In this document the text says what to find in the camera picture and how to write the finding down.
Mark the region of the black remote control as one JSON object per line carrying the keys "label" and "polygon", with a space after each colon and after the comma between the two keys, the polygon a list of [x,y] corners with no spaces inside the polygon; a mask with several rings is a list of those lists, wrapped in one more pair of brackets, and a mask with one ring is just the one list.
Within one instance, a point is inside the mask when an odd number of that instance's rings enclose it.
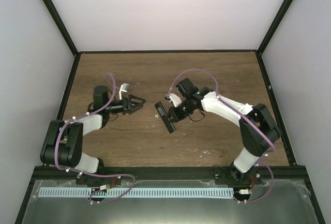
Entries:
{"label": "black remote control", "polygon": [[173,133],[176,131],[176,128],[174,124],[171,122],[170,118],[168,117],[168,114],[161,102],[157,102],[155,104],[155,108],[158,112],[158,115],[161,117],[164,125],[166,126],[169,133]]}

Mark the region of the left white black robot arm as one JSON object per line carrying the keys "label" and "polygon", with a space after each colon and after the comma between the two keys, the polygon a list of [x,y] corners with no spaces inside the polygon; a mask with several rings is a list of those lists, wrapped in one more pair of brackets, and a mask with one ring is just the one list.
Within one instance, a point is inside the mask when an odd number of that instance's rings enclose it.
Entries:
{"label": "left white black robot arm", "polygon": [[107,86],[96,86],[86,114],[71,120],[51,121],[40,152],[41,162],[59,165],[67,171],[87,172],[93,184],[101,184],[106,178],[103,161],[82,151],[83,137],[105,127],[111,115],[130,115],[144,106],[146,100],[128,94],[128,87],[127,83],[122,84],[116,98]]}

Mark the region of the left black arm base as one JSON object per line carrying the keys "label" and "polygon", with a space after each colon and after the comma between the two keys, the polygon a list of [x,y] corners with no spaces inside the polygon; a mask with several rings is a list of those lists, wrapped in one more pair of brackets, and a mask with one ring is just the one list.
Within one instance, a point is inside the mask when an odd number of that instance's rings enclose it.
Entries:
{"label": "left black arm base", "polygon": [[[121,174],[122,170],[118,167],[103,167],[97,171],[97,174],[101,175],[113,175]],[[119,185],[122,179],[118,176],[116,177],[95,177],[83,174],[80,178],[76,180],[77,185],[87,185],[89,187],[96,187],[101,185]]]}

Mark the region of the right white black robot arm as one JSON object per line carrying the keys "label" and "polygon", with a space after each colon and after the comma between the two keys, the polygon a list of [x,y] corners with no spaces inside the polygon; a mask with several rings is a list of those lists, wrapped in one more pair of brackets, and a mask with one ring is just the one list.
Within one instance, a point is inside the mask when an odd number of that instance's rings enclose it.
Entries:
{"label": "right white black robot arm", "polygon": [[242,184],[252,167],[268,149],[275,148],[275,142],[281,137],[267,106],[261,103],[252,106],[222,97],[209,87],[196,87],[188,78],[180,81],[176,88],[180,96],[174,93],[165,96],[172,104],[169,110],[160,103],[155,105],[169,133],[176,130],[175,123],[190,117],[196,110],[218,115],[235,124],[240,130],[243,149],[230,164],[229,174],[232,182]]}

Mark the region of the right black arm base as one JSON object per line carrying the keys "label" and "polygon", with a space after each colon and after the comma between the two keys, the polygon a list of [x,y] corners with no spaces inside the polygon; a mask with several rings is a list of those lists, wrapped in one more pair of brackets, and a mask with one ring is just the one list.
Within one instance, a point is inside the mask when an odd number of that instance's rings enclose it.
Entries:
{"label": "right black arm base", "polygon": [[213,165],[214,178],[222,181],[227,185],[248,185],[248,184],[261,184],[261,179],[256,177],[256,170],[254,167],[247,172],[239,171],[233,163],[229,166]]}

